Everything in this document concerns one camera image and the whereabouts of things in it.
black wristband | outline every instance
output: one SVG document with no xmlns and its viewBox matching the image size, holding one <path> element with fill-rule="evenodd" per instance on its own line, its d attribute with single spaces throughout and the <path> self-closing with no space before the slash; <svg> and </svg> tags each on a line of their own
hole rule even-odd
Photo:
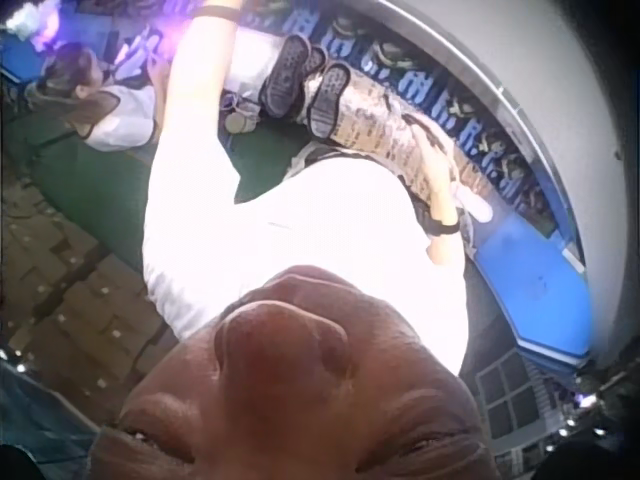
<svg viewBox="0 0 640 480">
<path fill-rule="evenodd" d="M 459 232 L 460 220 L 453 225 L 444 225 L 440 220 L 434 220 L 433 218 L 430 218 L 427 222 L 427 233 L 434 237 L 439 237 L 440 235 L 454 235 Z"/>
<path fill-rule="evenodd" d="M 191 13 L 191 18 L 214 17 L 238 23 L 240 22 L 241 15 L 242 12 L 237 8 L 225 7 L 222 5 L 205 5 L 204 7 L 196 8 Z"/>
</svg>

green floor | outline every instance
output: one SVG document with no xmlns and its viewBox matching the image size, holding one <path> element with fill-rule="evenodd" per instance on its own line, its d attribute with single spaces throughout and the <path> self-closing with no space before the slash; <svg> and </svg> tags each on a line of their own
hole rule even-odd
<svg viewBox="0 0 640 480">
<path fill-rule="evenodd" d="M 18 170 L 55 208 L 140 270 L 149 167 L 130 153 L 97 152 L 75 136 L 47 144 L 64 128 L 42 116 L 3 127 L 3 150 Z M 304 128 L 273 122 L 235 136 L 229 150 L 241 175 L 237 200 L 250 200 L 280 183 L 308 140 Z"/>
</svg>

man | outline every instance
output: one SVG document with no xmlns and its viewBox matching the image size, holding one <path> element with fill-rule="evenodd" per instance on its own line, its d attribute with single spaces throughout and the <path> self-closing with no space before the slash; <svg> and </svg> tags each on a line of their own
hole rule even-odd
<svg viewBox="0 0 640 480">
<path fill-rule="evenodd" d="M 143 245 L 181 344 L 103 429 L 88 478 L 497 478 L 455 376 L 465 260 L 446 154 L 413 127 L 442 225 L 431 241 L 402 184 L 364 159 L 234 205 L 215 132 L 236 25 L 206 13 L 173 63 Z"/>
</svg>

white top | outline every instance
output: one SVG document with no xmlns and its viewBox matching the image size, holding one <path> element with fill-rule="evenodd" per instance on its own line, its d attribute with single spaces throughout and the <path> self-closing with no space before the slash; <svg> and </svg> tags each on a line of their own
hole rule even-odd
<svg viewBox="0 0 640 480">
<path fill-rule="evenodd" d="M 324 160 L 234 205 L 239 177 L 217 138 L 188 155 L 170 142 L 161 139 L 152 166 L 143 257 L 150 298 L 178 339 L 286 268 L 313 265 L 390 303 L 459 373 L 463 272 L 431 262 L 409 196 L 386 169 Z"/>
<path fill-rule="evenodd" d="M 85 142 L 101 152 L 114 152 L 140 147 L 149 140 L 154 131 L 156 94 L 148 85 L 134 90 L 121 85 L 101 89 L 118 97 L 119 103 L 113 112 L 98 122 Z"/>
</svg>

nose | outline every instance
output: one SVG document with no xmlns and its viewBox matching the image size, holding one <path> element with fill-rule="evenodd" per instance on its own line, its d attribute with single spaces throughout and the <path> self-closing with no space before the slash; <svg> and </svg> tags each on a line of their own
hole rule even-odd
<svg viewBox="0 0 640 480">
<path fill-rule="evenodd" d="M 317 401 L 346 378 L 350 365 L 339 325 L 280 302 L 255 302 L 232 313 L 216 332 L 214 348 L 225 389 L 236 400 Z"/>
</svg>

